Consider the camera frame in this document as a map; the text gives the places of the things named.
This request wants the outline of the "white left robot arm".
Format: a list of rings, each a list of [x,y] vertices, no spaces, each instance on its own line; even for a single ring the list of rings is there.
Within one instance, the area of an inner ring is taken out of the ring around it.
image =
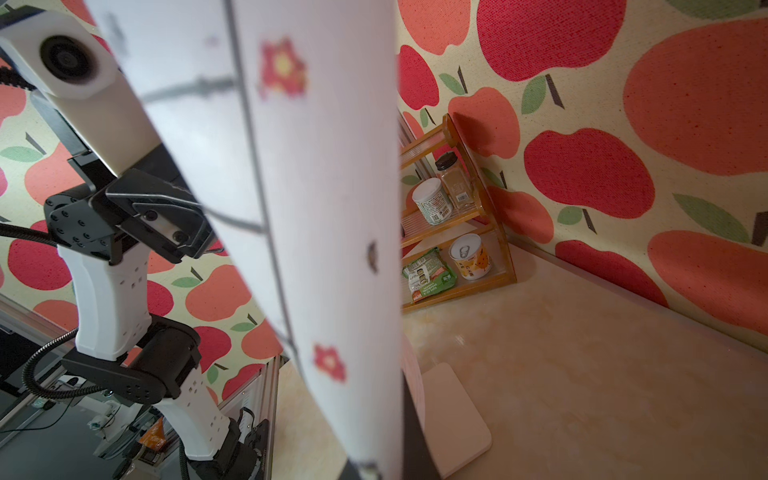
[[[152,254],[172,263],[200,257],[213,231],[165,146],[116,129],[123,169],[76,132],[39,89],[32,102],[70,152],[81,178],[45,203],[46,233],[5,227],[2,234],[58,249],[72,276],[79,325],[62,360],[88,381],[160,411],[180,440],[181,469],[202,479],[264,479],[271,425],[242,407],[248,427],[220,411],[203,386],[200,335],[148,306]]]

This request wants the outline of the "restaurant special menu sheet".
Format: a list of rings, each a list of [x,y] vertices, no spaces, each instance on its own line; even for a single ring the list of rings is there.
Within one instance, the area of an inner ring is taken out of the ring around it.
[[[401,369],[415,407],[417,419],[421,429],[424,429],[426,416],[425,388],[416,352],[405,334],[402,335]]]

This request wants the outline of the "white dotted menu sheet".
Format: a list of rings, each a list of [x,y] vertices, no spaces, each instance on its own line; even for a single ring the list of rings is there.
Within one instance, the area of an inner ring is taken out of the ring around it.
[[[348,460],[402,478],[393,3],[88,9]]]

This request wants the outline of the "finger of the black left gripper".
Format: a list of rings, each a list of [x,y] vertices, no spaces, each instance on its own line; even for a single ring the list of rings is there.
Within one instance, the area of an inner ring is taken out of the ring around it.
[[[183,177],[130,169],[106,188],[127,218],[120,228],[171,263],[199,258],[216,235]]]

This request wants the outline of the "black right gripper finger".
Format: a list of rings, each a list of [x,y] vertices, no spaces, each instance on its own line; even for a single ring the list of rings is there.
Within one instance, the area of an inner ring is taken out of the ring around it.
[[[434,479],[441,475],[429,451],[414,400],[406,378],[403,378],[403,464],[401,479]],[[383,479],[375,463],[348,460],[339,474],[340,480]]]

